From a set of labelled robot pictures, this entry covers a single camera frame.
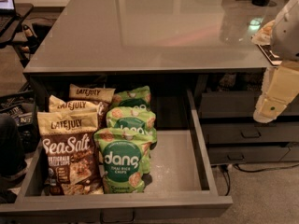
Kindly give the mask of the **yellow taped gripper finger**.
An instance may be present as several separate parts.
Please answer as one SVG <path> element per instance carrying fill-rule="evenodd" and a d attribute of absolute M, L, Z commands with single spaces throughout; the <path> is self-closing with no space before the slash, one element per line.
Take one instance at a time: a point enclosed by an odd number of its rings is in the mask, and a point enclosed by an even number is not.
<path fill-rule="evenodd" d="M 260 123 L 276 119 L 299 94 L 299 62 L 283 61 L 263 74 L 262 94 L 253 118 Z"/>

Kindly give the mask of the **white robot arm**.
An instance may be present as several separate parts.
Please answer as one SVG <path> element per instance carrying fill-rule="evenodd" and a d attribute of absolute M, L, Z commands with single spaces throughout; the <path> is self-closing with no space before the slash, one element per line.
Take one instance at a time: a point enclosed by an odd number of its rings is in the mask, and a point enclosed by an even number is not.
<path fill-rule="evenodd" d="M 276 18 L 265 25 L 270 49 L 281 60 L 263 74 L 262 94 L 253 113 L 255 121 L 269 123 L 276 119 L 299 94 L 299 0 L 289 0 Z M 262 45 L 263 27 L 252 42 Z"/>

